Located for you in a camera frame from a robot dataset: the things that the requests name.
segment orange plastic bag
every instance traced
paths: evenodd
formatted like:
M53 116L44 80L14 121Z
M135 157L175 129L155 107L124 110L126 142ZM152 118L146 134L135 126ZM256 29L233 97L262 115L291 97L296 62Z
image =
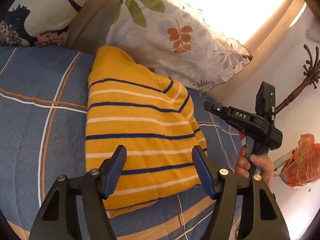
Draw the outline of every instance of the orange plastic bag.
M312 134L303 134L294 154L279 175L292 188L305 187L320 179L320 144Z

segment fingernail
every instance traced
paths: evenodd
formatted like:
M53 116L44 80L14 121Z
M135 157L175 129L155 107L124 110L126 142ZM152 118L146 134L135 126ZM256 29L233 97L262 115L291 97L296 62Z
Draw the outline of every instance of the fingernail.
M252 154L252 155L250 156L250 161L252 161L252 162L254 162L254 163L257 163L258 160L259 160L259 157L258 157L257 155Z

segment plaid bedsheet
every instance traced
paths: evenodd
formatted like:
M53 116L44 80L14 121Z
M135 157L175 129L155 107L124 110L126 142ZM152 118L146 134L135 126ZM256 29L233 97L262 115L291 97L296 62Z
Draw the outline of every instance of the plaid bedsheet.
M0 47L0 209L21 238L28 239L57 176L85 174L87 77L93 61L91 55L59 47ZM234 171L241 147L237 131L203 109L208 98L189 93L209 157ZM80 200L79 222L88 240ZM198 186L110 222L121 240L199 240L213 207ZM238 199L235 217L240 210Z

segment yellow striped sweater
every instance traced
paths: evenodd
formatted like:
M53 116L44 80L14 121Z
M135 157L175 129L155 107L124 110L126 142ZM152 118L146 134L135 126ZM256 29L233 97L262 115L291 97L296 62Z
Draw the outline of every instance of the yellow striped sweater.
M118 145L127 149L116 190L104 201L110 217L200 184L191 149L206 151L206 141L180 82L154 74L115 47L99 49L88 82L87 171Z

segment green leaf print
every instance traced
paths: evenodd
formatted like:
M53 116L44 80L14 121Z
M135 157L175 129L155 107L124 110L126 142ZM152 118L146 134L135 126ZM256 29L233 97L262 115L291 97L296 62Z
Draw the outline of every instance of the green leaf print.
M159 12L159 13L164 13L165 10L165 5L164 2L161 0L140 0L141 3L148 9Z
M141 27L147 27L146 19L135 0L125 0L125 5L127 6L133 22Z
M113 23L115 23L117 21L117 19L119 18L122 4L123 4L123 0L119 0L117 11L116 11L115 17L113 19Z

